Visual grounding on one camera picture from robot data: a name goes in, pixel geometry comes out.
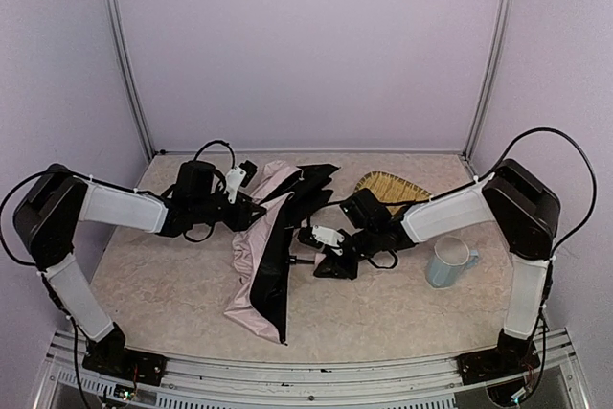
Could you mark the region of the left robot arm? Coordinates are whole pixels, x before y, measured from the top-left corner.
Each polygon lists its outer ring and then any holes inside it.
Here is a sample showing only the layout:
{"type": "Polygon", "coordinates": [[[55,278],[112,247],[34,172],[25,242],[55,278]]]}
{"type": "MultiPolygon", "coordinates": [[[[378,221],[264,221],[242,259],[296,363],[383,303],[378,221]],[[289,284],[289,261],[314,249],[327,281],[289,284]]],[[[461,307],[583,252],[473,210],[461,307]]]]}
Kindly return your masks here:
{"type": "Polygon", "coordinates": [[[135,369],[121,328],[102,309],[75,258],[79,223],[91,221],[137,229],[163,238],[187,238],[194,226],[224,224],[248,229],[265,209],[243,193],[257,172],[234,162],[227,172],[198,157],[183,163],[163,193],[129,189],[52,164],[22,180],[30,190],[12,225],[58,309],[87,340],[83,365],[104,374],[135,369]]]}

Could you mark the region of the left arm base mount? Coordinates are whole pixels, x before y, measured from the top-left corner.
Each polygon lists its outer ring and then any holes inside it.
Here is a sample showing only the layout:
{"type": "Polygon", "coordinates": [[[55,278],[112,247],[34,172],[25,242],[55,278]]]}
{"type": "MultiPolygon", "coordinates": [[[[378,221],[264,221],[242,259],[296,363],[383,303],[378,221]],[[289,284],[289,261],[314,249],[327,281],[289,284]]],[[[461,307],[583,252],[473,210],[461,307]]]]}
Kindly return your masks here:
{"type": "Polygon", "coordinates": [[[84,369],[137,384],[159,386],[166,370],[162,354],[132,349],[89,352],[82,361],[84,369]]]}

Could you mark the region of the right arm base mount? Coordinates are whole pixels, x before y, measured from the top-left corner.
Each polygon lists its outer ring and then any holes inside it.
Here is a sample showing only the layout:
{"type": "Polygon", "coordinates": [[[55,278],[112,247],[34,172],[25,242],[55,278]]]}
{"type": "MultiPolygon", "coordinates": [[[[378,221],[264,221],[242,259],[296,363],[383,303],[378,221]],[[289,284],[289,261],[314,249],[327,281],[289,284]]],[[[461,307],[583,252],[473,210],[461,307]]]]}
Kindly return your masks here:
{"type": "Polygon", "coordinates": [[[536,369],[540,366],[540,358],[537,352],[518,358],[505,357],[497,349],[487,349],[460,354],[457,363],[463,384],[472,385],[536,369]]]}

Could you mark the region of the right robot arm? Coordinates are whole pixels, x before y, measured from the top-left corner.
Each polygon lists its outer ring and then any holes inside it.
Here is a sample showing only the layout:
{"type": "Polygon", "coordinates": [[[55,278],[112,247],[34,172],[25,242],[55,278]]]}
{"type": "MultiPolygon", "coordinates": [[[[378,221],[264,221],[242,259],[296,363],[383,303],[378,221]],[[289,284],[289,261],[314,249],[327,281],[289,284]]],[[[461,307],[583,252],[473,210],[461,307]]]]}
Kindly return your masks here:
{"type": "Polygon", "coordinates": [[[320,249],[320,277],[355,279],[357,265],[379,252],[395,255],[422,242],[483,222],[497,223],[509,247],[511,299],[494,348],[459,355],[465,383],[536,368],[534,334],[553,278],[553,257],[561,204],[558,197],[517,161],[501,156],[491,169],[452,191],[423,200],[391,203],[368,189],[339,201],[354,234],[308,224],[301,243],[320,249]]]}

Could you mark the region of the pink and black folding umbrella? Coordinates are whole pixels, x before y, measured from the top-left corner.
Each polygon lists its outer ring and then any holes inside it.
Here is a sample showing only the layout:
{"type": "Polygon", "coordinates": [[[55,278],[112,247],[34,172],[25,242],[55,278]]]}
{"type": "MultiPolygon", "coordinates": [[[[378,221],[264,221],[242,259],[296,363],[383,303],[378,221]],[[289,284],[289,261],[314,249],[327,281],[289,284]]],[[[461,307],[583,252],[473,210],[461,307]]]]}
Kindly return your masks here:
{"type": "Polygon", "coordinates": [[[287,290],[293,234],[308,216],[327,204],[328,188],[340,168],[330,163],[295,166],[267,163],[251,197],[265,209],[232,240],[238,284],[224,315],[259,338],[286,342],[287,290]]]}

